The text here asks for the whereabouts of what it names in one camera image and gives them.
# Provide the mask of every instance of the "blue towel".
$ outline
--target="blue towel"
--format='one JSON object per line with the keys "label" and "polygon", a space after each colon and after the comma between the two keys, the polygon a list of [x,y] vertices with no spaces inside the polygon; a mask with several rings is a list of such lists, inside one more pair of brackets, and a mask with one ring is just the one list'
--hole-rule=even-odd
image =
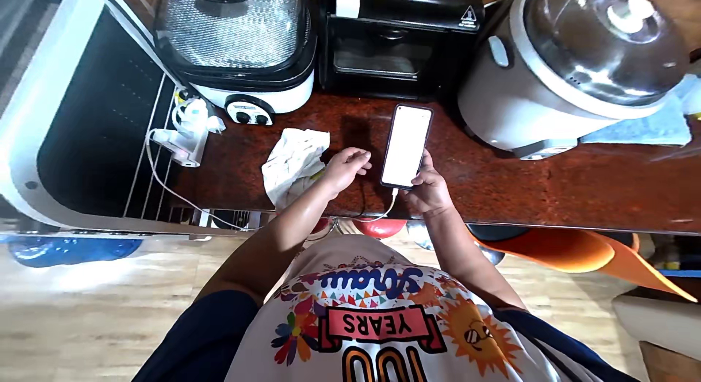
{"label": "blue towel", "polygon": [[604,127],[579,141],[582,144],[651,144],[679,145],[691,142],[691,130],[683,115],[681,100],[699,82],[695,75],[686,75],[670,93],[664,107],[647,118],[622,120]]}

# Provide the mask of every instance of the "rice cooker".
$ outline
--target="rice cooker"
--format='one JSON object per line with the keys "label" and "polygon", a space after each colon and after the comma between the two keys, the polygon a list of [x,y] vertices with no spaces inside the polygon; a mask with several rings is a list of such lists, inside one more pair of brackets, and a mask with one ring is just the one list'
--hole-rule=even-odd
{"label": "rice cooker", "polygon": [[539,160],[657,112],[687,68],[679,31],[649,0],[513,0],[458,106],[469,134]]}
{"label": "rice cooker", "polygon": [[239,123],[272,125],[314,82],[311,0],[161,0],[158,56]]}

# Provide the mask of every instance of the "white t-shirt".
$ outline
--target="white t-shirt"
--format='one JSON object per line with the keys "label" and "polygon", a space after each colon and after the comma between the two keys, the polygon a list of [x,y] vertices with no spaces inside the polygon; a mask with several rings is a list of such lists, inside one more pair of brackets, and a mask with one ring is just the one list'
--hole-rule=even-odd
{"label": "white t-shirt", "polygon": [[600,381],[497,320],[446,272],[362,235],[296,258],[260,309],[226,381]]}

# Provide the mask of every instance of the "person's arm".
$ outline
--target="person's arm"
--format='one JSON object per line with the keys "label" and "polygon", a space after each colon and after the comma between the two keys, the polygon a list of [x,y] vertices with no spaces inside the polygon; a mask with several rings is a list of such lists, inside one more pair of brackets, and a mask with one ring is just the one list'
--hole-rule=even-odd
{"label": "person's arm", "polygon": [[369,160],[370,152],[359,148],[346,148],[333,156],[324,175],[280,216],[241,244],[206,283],[195,301],[215,291],[234,289],[249,294],[261,304],[301,250],[329,200],[347,188],[356,173],[364,175],[372,166]]}
{"label": "person's arm", "polygon": [[433,168],[428,151],[424,151],[421,171],[411,183],[414,188],[402,193],[424,215],[441,269],[489,306],[513,306],[525,310],[526,306],[516,291],[469,235],[465,222],[453,206],[445,180]]}

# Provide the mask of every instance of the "warning label sticker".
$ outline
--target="warning label sticker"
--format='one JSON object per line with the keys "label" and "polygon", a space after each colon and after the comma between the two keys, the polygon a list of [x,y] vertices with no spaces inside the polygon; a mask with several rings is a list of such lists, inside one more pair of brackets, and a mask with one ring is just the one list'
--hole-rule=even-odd
{"label": "warning label sticker", "polygon": [[460,27],[463,28],[468,28],[471,30],[476,30],[478,29],[478,15],[475,13],[475,10],[472,8],[470,5],[468,9],[465,11],[463,14],[463,17],[460,18]]}

